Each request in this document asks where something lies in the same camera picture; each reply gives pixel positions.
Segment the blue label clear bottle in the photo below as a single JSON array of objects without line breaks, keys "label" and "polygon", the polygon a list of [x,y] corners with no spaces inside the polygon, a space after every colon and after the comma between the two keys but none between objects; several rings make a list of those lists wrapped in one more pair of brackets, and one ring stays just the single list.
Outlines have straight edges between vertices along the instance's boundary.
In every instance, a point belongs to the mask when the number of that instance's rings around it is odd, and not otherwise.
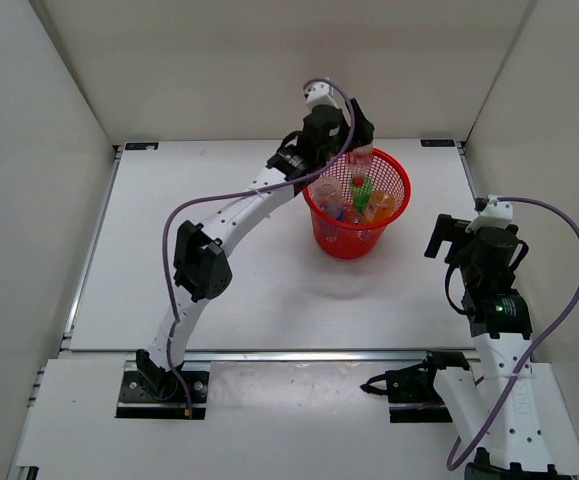
[{"label": "blue label clear bottle", "polygon": [[322,213],[335,220],[343,219],[344,198],[341,182],[331,176],[316,180],[312,187],[311,198]]}]

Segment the clear ribbed water bottle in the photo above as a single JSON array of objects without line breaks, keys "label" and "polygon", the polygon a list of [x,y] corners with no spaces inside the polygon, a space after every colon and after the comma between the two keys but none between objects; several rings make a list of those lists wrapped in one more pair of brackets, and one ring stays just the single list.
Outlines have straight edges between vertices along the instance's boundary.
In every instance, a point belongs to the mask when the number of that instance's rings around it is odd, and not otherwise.
[{"label": "clear ribbed water bottle", "polygon": [[370,239],[370,230],[359,229],[359,226],[366,225],[366,219],[353,205],[344,206],[342,220],[346,225],[352,226],[350,233],[358,240],[366,242]]}]

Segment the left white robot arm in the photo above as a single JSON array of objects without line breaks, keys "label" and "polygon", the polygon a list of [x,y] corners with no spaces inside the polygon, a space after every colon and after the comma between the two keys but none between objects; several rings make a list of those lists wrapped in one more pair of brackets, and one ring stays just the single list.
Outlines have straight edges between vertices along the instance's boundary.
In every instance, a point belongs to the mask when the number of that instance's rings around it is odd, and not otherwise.
[{"label": "left white robot arm", "polygon": [[347,110],[317,105],[299,131],[288,134],[247,190],[223,194],[225,206],[206,219],[166,220],[161,249],[169,310],[152,344],[136,353],[141,386],[158,401],[189,400],[181,376],[185,351],[199,317],[233,278],[229,257],[271,212],[293,200],[338,157],[369,145],[374,126],[356,99]]}]

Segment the green soda bottle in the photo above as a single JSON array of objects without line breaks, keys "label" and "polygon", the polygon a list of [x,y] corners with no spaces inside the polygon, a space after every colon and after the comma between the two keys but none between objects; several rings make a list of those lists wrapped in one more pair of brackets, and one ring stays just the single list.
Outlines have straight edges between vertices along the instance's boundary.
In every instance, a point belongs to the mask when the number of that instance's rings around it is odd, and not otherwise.
[{"label": "green soda bottle", "polygon": [[353,176],[349,183],[352,205],[354,208],[363,213],[368,201],[373,193],[373,181],[370,177]]}]

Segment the red label clear bottle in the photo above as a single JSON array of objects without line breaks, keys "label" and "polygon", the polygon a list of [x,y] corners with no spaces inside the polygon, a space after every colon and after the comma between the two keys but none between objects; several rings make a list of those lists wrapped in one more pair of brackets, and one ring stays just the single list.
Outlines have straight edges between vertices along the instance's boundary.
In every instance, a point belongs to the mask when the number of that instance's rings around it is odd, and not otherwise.
[{"label": "red label clear bottle", "polygon": [[361,187],[373,163],[373,145],[360,146],[347,154],[346,165],[351,174],[351,185]]}]

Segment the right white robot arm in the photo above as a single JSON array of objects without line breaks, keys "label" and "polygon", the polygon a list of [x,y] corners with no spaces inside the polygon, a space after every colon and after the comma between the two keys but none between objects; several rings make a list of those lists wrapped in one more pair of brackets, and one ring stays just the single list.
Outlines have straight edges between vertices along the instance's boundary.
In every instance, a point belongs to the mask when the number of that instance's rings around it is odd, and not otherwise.
[{"label": "right white robot arm", "polygon": [[418,364],[387,370],[361,389],[387,397],[395,423],[451,421],[458,432],[447,462],[467,479],[559,479],[538,418],[528,349],[528,306],[514,288],[528,253],[518,228],[473,227],[441,214],[425,255],[448,242],[445,262],[458,271],[464,296],[455,310],[469,322],[482,376],[461,353],[430,350]]}]

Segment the orange juice bottle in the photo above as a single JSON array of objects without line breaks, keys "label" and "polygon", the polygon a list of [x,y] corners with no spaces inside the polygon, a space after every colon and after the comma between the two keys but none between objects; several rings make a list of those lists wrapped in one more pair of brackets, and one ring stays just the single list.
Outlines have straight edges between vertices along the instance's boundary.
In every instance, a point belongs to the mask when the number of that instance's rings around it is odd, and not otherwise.
[{"label": "orange juice bottle", "polygon": [[379,223],[388,219],[396,209],[396,199],[386,191],[374,191],[364,210],[364,218],[368,223]]}]

